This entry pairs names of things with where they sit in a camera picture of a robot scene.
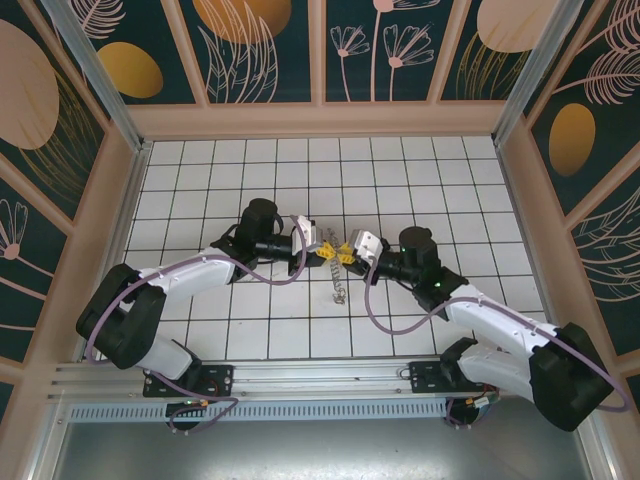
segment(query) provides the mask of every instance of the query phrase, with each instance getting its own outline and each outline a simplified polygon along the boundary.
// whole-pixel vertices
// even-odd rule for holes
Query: black bracket
[[[442,372],[440,360],[411,362],[409,381],[413,393],[482,393],[484,383],[462,379],[455,384]]]
[[[199,379],[191,391],[206,396],[228,397],[231,395],[232,386],[233,365],[202,365]],[[182,393],[176,392],[153,375],[146,373],[142,396],[145,398],[184,397]]]

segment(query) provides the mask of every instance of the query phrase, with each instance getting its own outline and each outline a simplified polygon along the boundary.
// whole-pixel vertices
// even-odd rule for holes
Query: flower illustration
[[[347,86],[347,75],[344,69],[344,59],[353,55],[367,53],[370,50],[369,43],[365,43],[365,35],[362,31],[362,25],[359,27],[346,27],[344,32],[340,27],[331,29],[331,40],[336,47],[336,51],[340,56],[340,66],[342,68],[342,83],[344,85],[344,93],[347,96],[347,102],[351,101],[349,96],[349,87]]]
[[[393,10],[418,10],[419,8],[433,7],[440,3],[440,0],[422,0],[409,2],[408,0],[373,0],[373,6],[381,13],[392,12]]]
[[[20,202],[16,202],[12,214],[9,202],[0,200],[0,258],[15,260],[20,255],[28,214],[29,210]]]
[[[391,67],[389,81],[389,101],[393,101],[393,78],[396,68],[410,67],[433,60],[433,50],[427,50],[431,38],[429,27],[406,27],[398,38],[398,25],[384,29],[384,47]]]

